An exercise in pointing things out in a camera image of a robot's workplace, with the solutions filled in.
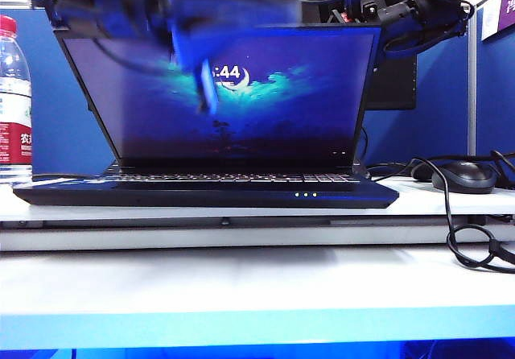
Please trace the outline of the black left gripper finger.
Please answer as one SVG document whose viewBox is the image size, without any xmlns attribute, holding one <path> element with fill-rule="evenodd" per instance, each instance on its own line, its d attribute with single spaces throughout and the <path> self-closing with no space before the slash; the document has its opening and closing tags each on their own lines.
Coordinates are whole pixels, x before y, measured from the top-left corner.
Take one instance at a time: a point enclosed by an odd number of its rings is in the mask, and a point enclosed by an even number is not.
<svg viewBox="0 0 515 359">
<path fill-rule="evenodd" d="M 215 81 L 212 77 L 209 60 L 204 60 L 195 69 L 195 81 L 197 93 L 199 94 L 198 110 L 201 113 L 215 114 L 219 104 L 219 97 Z"/>
</svg>

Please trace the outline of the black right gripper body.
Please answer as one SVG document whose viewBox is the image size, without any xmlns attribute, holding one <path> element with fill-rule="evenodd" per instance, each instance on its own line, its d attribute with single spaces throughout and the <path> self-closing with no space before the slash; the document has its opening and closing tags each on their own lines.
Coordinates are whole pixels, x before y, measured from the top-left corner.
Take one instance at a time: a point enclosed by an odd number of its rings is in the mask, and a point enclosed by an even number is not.
<svg viewBox="0 0 515 359">
<path fill-rule="evenodd" d="M 343 5 L 332 9 L 332 23 L 379 23 L 379 7 L 374 1 L 366 2 L 360 6 Z"/>
</svg>

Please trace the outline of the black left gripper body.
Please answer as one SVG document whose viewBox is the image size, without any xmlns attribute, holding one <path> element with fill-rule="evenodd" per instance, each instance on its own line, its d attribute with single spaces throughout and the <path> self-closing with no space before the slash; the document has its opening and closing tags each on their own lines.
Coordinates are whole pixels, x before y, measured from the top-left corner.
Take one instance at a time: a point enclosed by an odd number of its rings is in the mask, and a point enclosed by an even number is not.
<svg viewBox="0 0 515 359">
<path fill-rule="evenodd" d="M 197 68 L 235 39 L 298 23 L 296 0 L 167 0 L 167 24 L 179 66 Z"/>
</svg>

